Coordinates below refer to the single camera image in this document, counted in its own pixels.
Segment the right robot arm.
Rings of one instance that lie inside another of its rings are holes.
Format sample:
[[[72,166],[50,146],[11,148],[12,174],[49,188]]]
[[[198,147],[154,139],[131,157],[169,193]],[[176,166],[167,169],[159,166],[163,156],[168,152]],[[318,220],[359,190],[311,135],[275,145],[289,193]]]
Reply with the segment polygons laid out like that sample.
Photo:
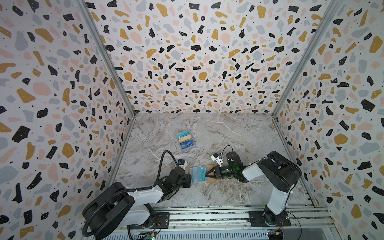
[[[269,226],[282,222],[287,215],[286,205],[289,195],[302,176],[300,168],[276,151],[248,166],[245,166],[239,155],[232,151],[227,153],[227,163],[226,166],[216,165],[205,173],[205,177],[216,180],[228,177],[240,183],[248,183],[266,176],[273,185],[273,190],[262,214],[262,220]]]

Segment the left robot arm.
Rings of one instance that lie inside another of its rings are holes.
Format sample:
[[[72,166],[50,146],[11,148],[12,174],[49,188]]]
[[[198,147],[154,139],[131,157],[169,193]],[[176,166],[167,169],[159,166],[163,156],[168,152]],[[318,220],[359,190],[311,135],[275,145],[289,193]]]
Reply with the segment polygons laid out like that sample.
[[[113,183],[83,209],[82,235],[102,240],[120,223],[149,228],[156,217],[151,205],[169,200],[181,188],[190,188],[191,182],[190,174],[175,167],[168,176],[156,180],[151,186],[128,189],[120,182]]]

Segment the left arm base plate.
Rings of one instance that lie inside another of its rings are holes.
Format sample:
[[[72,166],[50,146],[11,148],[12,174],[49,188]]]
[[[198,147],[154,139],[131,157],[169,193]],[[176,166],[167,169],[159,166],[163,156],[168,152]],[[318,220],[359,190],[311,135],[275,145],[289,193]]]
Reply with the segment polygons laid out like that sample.
[[[156,213],[155,215],[150,215],[150,217],[141,225],[134,224],[130,225],[132,230],[163,230],[168,229],[170,223],[170,213]]]

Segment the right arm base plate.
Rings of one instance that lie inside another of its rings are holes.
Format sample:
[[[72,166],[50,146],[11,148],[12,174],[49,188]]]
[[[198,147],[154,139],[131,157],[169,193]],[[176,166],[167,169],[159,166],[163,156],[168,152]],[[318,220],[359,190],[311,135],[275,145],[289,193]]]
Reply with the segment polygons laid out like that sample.
[[[250,211],[248,222],[252,227],[290,227],[291,221],[287,211],[283,210],[279,215],[266,211]]]

